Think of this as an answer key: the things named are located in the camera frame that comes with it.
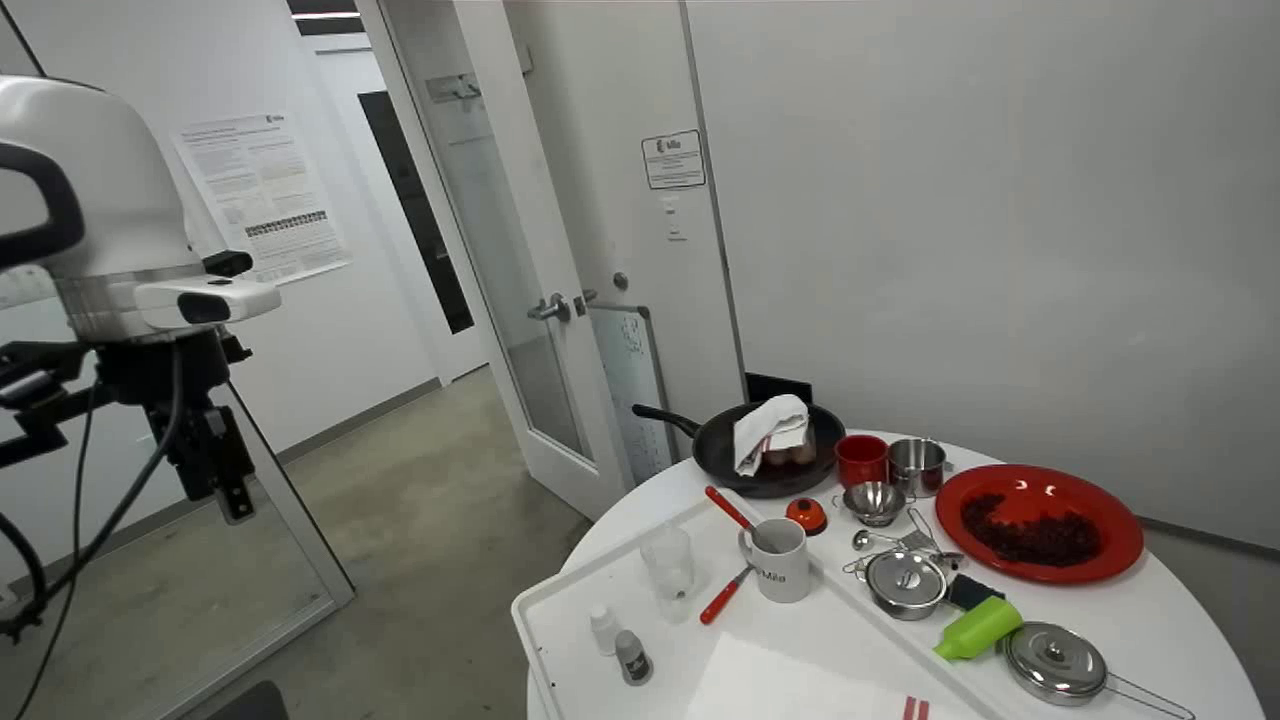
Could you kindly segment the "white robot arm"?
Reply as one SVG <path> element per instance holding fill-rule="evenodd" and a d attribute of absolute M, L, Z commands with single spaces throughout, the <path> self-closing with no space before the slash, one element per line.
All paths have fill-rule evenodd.
<path fill-rule="evenodd" d="M 146 346 L 262 316 L 281 294 L 210 273 L 145 117 L 50 76 L 0 80 L 0 268 L 39 264 L 88 346 Z"/>

